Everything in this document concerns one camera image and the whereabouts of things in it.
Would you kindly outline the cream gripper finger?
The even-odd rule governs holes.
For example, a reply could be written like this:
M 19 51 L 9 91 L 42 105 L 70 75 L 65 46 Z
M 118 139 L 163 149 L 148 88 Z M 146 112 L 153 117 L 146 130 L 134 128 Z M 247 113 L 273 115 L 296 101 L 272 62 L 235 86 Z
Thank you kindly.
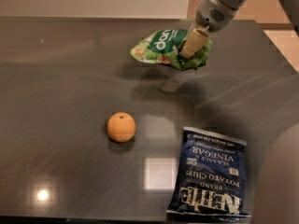
M 183 58 L 190 59 L 197 51 L 199 51 L 208 41 L 209 37 L 206 32 L 199 28 L 193 29 L 179 53 Z

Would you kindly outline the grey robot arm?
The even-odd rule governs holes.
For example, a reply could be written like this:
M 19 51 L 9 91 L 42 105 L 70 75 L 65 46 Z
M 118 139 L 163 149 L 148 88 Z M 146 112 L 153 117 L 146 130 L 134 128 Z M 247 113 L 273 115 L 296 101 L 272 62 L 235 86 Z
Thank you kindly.
M 208 35 L 224 29 L 248 0 L 199 0 L 189 31 L 199 30 Z M 292 29 L 299 29 L 299 0 L 278 0 Z

